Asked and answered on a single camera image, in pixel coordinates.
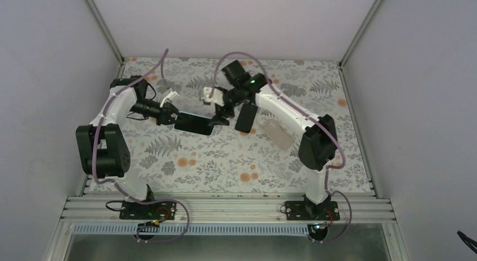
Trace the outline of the floral patterned table mat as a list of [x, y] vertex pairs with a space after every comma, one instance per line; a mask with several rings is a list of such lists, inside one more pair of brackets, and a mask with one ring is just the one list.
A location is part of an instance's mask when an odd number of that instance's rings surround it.
[[[261, 65], [297, 104], [334, 118], [344, 155], [332, 161], [343, 168], [330, 172], [329, 187], [345, 193], [371, 192], [337, 63], [264, 60]], [[298, 158], [301, 136], [287, 127], [294, 144], [279, 148], [262, 129], [274, 118], [259, 110], [249, 133], [236, 131], [231, 119], [229, 126], [215, 127], [210, 136], [203, 136], [132, 116], [122, 127], [132, 159], [130, 171], [155, 191], [303, 192], [307, 170]]]

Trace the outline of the aluminium rail frame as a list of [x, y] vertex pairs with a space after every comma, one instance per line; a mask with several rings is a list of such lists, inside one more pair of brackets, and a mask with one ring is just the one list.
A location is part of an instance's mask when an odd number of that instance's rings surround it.
[[[285, 202], [299, 201], [299, 193], [174, 193], [176, 203], [169, 219], [149, 235], [297, 235], [305, 236], [315, 220], [298, 215], [289, 220]], [[117, 200], [112, 192], [89, 193], [68, 197], [47, 251], [47, 260], [66, 260], [74, 235], [131, 235], [143, 220], [135, 215], [121, 219], [119, 208], [105, 207]], [[384, 233], [385, 247], [391, 260], [407, 260], [408, 254], [392, 203], [370, 193], [335, 195], [333, 224], [379, 224]]]

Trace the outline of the black object at corner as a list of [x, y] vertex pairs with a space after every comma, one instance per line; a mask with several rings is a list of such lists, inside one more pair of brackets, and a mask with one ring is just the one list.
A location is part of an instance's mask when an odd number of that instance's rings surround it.
[[475, 254], [477, 254], [477, 243], [472, 238], [468, 237], [461, 231], [457, 231], [457, 236], [461, 239], [461, 241]]

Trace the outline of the black smartphone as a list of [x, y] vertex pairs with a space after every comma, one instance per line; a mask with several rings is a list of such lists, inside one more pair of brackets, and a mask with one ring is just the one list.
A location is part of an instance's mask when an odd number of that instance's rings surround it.
[[235, 130], [242, 133], [250, 133], [258, 107], [252, 103], [246, 102], [242, 105], [239, 116], [235, 124]]

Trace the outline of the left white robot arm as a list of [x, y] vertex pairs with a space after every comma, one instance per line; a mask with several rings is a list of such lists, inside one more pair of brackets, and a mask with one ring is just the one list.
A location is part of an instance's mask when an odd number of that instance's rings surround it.
[[149, 84], [140, 76], [114, 79], [100, 113], [87, 125], [77, 127], [76, 141], [83, 171], [98, 185], [111, 184], [124, 200], [136, 202], [134, 211], [143, 219], [156, 213], [150, 186], [128, 175], [131, 154], [122, 132], [130, 113], [154, 118], [157, 125], [172, 125], [179, 110], [169, 101], [156, 102], [146, 97]]

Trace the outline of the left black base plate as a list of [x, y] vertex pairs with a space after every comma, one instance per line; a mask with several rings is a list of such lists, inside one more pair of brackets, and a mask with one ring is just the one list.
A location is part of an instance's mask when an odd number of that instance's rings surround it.
[[119, 218], [123, 220], [174, 220], [177, 210], [177, 203], [173, 201], [163, 201], [152, 205], [141, 205], [136, 202], [124, 201], [119, 213]]

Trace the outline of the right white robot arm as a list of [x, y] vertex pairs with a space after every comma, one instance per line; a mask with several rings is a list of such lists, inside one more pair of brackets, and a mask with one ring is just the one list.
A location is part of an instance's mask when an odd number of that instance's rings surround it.
[[266, 73], [251, 75], [237, 60], [225, 66], [222, 73], [232, 85], [231, 89], [204, 87], [199, 94], [204, 104], [215, 106], [215, 115], [210, 123], [225, 125], [234, 116], [236, 106], [249, 103], [270, 112], [300, 135], [298, 157], [307, 168], [304, 211], [308, 218], [320, 219], [326, 213], [325, 203], [331, 199], [324, 168], [338, 149], [334, 119], [303, 109], [279, 91]]

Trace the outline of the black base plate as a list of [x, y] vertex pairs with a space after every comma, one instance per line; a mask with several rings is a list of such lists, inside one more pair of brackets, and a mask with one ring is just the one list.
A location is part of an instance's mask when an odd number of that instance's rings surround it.
[[141, 205], [136, 202], [124, 201], [119, 213], [119, 218], [123, 220], [174, 220], [177, 210], [177, 203], [173, 201], [163, 201], [152, 205]]
[[338, 221], [340, 210], [335, 201], [324, 201], [318, 205], [311, 201], [286, 201], [279, 208], [288, 221]]

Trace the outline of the black phone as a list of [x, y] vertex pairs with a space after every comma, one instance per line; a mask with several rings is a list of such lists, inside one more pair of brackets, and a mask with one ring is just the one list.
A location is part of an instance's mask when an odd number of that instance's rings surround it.
[[212, 134], [214, 129], [209, 122], [209, 118], [181, 112], [177, 116], [174, 129], [209, 136]]

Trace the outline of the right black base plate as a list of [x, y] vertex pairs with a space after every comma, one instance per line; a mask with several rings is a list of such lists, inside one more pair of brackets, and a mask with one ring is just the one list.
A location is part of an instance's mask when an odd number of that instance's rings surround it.
[[324, 201], [318, 205], [311, 201], [286, 201], [279, 208], [288, 221], [338, 221], [340, 210], [335, 201]]

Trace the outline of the beige phone case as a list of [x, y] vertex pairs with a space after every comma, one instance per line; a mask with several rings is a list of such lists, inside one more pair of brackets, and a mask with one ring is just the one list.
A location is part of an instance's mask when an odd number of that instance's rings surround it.
[[278, 121], [268, 119], [260, 127], [281, 150], [287, 150], [294, 144], [293, 136]]

